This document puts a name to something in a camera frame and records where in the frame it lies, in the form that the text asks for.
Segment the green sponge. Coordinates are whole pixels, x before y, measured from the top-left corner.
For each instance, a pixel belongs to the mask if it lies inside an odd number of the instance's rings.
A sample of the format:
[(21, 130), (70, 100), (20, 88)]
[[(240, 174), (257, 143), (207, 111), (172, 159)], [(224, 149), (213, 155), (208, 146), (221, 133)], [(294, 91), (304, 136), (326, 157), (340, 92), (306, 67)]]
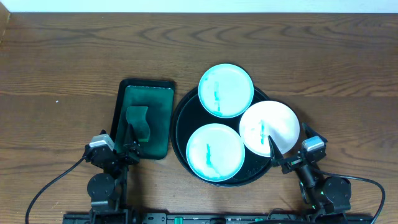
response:
[(130, 106), (126, 111), (127, 123), (132, 128), (133, 136), (139, 142), (148, 142), (150, 139), (147, 111), (147, 106)]

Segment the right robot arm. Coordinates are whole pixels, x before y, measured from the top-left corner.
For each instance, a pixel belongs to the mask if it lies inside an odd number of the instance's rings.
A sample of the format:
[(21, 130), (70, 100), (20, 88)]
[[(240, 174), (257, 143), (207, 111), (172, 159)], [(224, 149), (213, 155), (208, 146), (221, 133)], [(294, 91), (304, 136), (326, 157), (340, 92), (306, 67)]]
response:
[(303, 123), (307, 138), (302, 149), (291, 157), (284, 158), (271, 136), (271, 164), (280, 166), (283, 174), (295, 172), (300, 181), (304, 202), (311, 206), (303, 214), (303, 220), (310, 223), (324, 218), (329, 223), (347, 223), (345, 211), (351, 208), (351, 183), (344, 177), (325, 177), (317, 162), (326, 156), (327, 139)]

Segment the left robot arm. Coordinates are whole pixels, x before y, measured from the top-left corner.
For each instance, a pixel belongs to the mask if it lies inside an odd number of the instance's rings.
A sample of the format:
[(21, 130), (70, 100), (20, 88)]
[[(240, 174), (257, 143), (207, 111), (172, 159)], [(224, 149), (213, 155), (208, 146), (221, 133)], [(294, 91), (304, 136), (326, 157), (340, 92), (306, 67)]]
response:
[(126, 204), (129, 166), (139, 162), (131, 155), (140, 148), (132, 125), (127, 126), (123, 151), (117, 152), (114, 147), (115, 143), (106, 131), (93, 137), (85, 146), (85, 161), (103, 170), (94, 175), (87, 185), (91, 197), (90, 224), (140, 222), (139, 215)]

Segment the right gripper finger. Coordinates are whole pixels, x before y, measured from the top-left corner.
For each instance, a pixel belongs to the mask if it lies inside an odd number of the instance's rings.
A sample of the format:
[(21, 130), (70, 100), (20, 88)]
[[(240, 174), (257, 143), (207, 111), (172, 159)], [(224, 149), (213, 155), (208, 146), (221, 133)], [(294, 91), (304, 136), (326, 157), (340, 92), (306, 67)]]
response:
[(268, 136), (268, 141), (271, 153), (271, 164), (273, 167), (278, 167), (280, 166), (280, 163), (284, 160), (284, 157), (280, 152), (279, 148), (277, 147), (276, 143), (274, 142), (271, 135)]
[(318, 136), (324, 143), (327, 143), (327, 139), (324, 138), (321, 134), (318, 134), (314, 129), (312, 129), (307, 123), (302, 123), (302, 128), (305, 132), (306, 137), (312, 138)]

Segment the white plate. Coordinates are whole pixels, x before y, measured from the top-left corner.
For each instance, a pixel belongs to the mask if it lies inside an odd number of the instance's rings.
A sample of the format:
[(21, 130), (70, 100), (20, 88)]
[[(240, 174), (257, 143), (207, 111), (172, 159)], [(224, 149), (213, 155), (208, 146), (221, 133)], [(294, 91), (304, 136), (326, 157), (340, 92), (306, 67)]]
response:
[(250, 106), (239, 122), (239, 135), (253, 153), (269, 157), (268, 137), (276, 143), (281, 154), (289, 152), (300, 135), (297, 115), (278, 101), (261, 101)]

